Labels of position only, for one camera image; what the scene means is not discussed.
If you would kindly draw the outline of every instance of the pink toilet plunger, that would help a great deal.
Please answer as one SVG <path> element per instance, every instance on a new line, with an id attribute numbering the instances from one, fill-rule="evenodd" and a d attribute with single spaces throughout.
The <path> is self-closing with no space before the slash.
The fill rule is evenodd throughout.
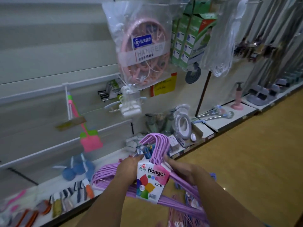
<path id="1" fill-rule="evenodd" d="M 235 103 L 233 103 L 230 107 L 234 110 L 242 111 L 244 109 L 244 106 L 241 103 L 241 97 L 242 97 L 242 91 L 243 91 L 243 89 L 241 87 L 242 82 L 237 82 L 236 84 L 238 85 L 238 87 L 236 89 L 236 100 L 235 100 Z"/>
<path id="2" fill-rule="evenodd" d="M 151 155 L 150 162 L 156 165 L 161 164 L 163 162 L 163 156 L 168 152 L 170 142 L 167 136 L 158 134 L 158 133 L 151 133 L 146 135 L 140 143 L 142 144 L 149 144 L 155 143 L 154 151 Z M 94 189 L 97 190 L 104 190 L 109 185 L 110 181 L 114 178 L 116 174 L 116 169 L 119 163 L 108 164 L 100 168 L 92 178 L 92 186 Z M 199 202 L 200 197 L 196 187 L 191 186 L 189 183 L 181 179 L 178 175 L 174 172 L 170 173 L 170 177 L 177 183 L 179 183 L 186 191 L 192 194 Z M 127 196 L 136 197 L 136 186 L 131 185 L 128 188 Z M 186 206 L 176 200 L 168 198 L 166 196 L 161 195 L 159 198 L 158 204 L 172 207 L 175 210 L 180 212 L 186 213 L 192 217 L 198 218 L 202 220 L 204 223 L 208 223 L 206 214 L 204 210 L 199 210 L 193 207 Z"/>
<path id="3" fill-rule="evenodd" d="M 165 29 L 158 21 L 152 18 L 142 18 L 135 21 L 124 34 L 121 52 L 139 49 L 133 47 L 132 39 L 148 34 L 151 35 L 152 44 L 165 42 L 168 38 Z M 161 56 L 150 58 L 139 64 L 128 67 L 121 67 L 119 64 L 119 66 L 130 84 L 148 85 L 160 78 L 168 62 L 169 52 Z"/>

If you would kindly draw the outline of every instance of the hand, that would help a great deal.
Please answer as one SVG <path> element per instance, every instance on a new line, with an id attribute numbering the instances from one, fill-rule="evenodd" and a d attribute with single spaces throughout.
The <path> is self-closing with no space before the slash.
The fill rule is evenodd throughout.
<path id="1" fill-rule="evenodd" d="M 177 162 L 176 160 L 169 158 L 167 155 L 164 156 L 164 160 L 174 169 L 177 175 L 179 175 L 189 184 L 195 185 L 194 173 L 197 168 L 200 168 L 199 166 L 189 163 Z"/>
<path id="2" fill-rule="evenodd" d="M 115 179 L 125 182 L 130 186 L 137 179 L 138 162 L 143 158 L 143 154 L 136 157 L 127 157 L 117 167 Z"/>

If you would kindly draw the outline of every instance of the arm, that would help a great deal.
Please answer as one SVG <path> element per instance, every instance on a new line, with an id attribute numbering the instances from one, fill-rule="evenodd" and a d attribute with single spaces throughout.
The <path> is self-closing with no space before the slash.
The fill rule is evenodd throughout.
<path id="1" fill-rule="evenodd" d="M 165 160 L 186 181 L 198 187 L 202 206 L 212 227 L 264 227 L 262 222 L 217 184 L 202 167 Z"/>
<path id="2" fill-rule="evenodd" d="M 143 155 L 128 157 L 116 171 L 115 178 L 89 208 L 77 227 L 119 227 L 128 187 L 137 178 L 137 164 Z"/>

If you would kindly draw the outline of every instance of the barcode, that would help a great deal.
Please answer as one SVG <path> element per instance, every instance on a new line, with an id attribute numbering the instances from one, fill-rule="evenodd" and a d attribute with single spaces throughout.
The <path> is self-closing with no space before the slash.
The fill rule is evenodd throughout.
<path id="1" fill-rule="evenodd" d="M 150 193 L 149 198 L 156 200 L 157 196 L 155 194 Z"/>

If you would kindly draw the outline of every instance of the white cord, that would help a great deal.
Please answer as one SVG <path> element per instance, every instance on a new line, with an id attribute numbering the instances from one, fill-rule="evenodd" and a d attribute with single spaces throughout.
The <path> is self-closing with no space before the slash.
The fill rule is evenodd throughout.
<path id="1" fill-rule="evenodd" d="M 220 6 L 217 25 L 212 30 L 201 62 L 201 66 L 214 76 L 226 76 L 232 66 L 235 40 L 247 1 L 228 0 Z"/>

